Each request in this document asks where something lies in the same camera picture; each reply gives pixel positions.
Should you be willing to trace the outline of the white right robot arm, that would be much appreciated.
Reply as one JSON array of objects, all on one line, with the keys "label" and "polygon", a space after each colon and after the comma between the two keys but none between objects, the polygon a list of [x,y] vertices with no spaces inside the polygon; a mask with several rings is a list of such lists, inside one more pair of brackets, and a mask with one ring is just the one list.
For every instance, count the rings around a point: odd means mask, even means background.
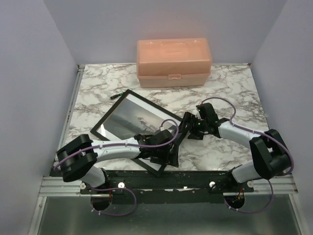
[{"label": "white right robot arm", "polygon": [[202,140],[204,135],[213,135],[238,143],[251,151],[252,161],[225,173],[221,188],[235,192],[245,182],[269,180],[292,167],[288,149],[277,130],[261,132],[235,125],[228,118],[219,118],[210,103],[202,103],[196,108],[199,117],[190,112],[184,113],[179,125],[180,140]]}]

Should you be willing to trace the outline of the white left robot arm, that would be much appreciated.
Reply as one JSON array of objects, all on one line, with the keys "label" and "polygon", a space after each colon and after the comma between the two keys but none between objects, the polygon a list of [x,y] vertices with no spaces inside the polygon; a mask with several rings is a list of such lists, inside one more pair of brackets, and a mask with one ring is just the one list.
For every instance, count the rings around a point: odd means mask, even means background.
[{"label": "white left robot arm", "polygon": [[159,176],[164,167],[178,167],[179,132],[172,134],[161,130],[154,135],[135,135],[120,141],[93,141],[89,135],[82,134],[57,151],[58,163],[54,170],[60,170],[64,182],[82,180],[97,193],[104,193],[109,186],[107,175],[95,167],[98,162],[115,159],[130,159],[144,164],[147,159],[160,166],[159,170],[146,170]]}]

